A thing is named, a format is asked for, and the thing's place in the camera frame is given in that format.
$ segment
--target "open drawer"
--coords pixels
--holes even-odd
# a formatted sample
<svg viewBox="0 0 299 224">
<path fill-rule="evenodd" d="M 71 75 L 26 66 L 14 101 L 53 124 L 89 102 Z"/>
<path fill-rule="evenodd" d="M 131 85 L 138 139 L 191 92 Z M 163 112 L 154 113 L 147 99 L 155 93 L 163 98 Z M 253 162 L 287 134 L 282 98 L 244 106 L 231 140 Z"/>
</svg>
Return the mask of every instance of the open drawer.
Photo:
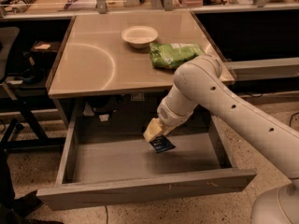
<svg viewBox="0 0 299 224">
<path fill-rule="evenodd" d="M 86 99 L 77 99 L 56 186 L 37 193 L 52 210 L 236 192 L 256 175 L 235 166 L 217 118 L 204 108 L 167 136 L 176 148 L 156 153 L 142 133 L 164 93 L 93 98 L 107 97 L 117 100 L 108 121 L 84 116 Z"/>
</svg>

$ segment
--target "speckled floor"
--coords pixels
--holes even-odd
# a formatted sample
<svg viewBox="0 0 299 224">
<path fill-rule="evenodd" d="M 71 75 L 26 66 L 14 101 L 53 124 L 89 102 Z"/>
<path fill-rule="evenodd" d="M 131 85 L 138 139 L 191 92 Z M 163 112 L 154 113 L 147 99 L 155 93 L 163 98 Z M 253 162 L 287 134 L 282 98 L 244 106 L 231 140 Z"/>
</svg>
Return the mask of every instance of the speckled floor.
<svg viewBox="0 0 299 224">
<path fill-rule="evenodd" d="M 299 96 L 249 98 L 275 118 L 289 124 L 291 115 L 299 111 Z M 64 136 L 64 125 L 59 120 L 40 121 L 49 136 Z M 238 193 L 181 198 L 150 203 L 110 205 L 69 211 L 51 211 L 46 205 L 34 211 L 28 218 L 59 220 L 65 224 L 147 224 L 147 223 L 250 223 L 251 207 L 258 195 L 281 186 L 289 180 L 269 161 L 251 147 L 226 124 L 223 130 L 229 140 L 235 161 L 240 169 L 257 170 L 257 176 Z M 299 131 L 299 116 L 292 127 Z M 19 138 L 32 138 L 25 128 Z M 61 152 L 36 150 L 9 152 L 8 163 L 17 197 L 31 190 L 50 188 L 54 185 Z"/>
</svg>

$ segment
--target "bowl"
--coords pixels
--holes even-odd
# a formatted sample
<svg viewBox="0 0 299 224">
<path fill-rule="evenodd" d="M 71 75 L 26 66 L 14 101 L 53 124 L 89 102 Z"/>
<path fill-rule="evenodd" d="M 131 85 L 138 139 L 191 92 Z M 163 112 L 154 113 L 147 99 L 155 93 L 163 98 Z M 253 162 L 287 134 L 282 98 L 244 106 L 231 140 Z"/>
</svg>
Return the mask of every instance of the bowl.
<svg viewBox="0 0 299 224">
<path fill-rule="evenodd" d="M 135 49 L 144 49 L 158 37 L 158 32 L 149 26 L 131 26 L 121 33 L 121 38 Z"/>
</svg>

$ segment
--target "green chip bag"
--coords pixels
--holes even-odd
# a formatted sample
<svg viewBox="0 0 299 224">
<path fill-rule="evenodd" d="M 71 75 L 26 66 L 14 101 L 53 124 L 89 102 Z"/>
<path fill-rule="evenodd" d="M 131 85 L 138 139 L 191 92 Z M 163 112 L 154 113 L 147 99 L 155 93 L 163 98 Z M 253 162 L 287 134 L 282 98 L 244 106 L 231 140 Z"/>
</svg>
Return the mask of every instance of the green chip bag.
<svg viewBox="0 0 299 224">
<path fill-rule="evenodd" d="M 156 68 L 177 69 L 183 63 L 204 53 L 195 43 L 149 44 L 151 62 Z"/>
</svg>

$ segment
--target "person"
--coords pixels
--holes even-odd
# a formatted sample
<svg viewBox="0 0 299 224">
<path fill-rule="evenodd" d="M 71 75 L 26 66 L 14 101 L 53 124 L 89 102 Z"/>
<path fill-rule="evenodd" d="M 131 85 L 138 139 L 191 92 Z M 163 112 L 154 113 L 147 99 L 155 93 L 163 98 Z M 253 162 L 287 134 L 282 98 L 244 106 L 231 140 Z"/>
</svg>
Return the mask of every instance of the person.
<svg viewBox="0 0 299 224">
<path fill-rule="evenodd" d="M 43 203 L 36 197 L 36 191 L 15 199 L 7 154 L 0 148 L 0 223 L 1 224 L 64 224 L 59 221 L 26 219 Z"/>
</svg>

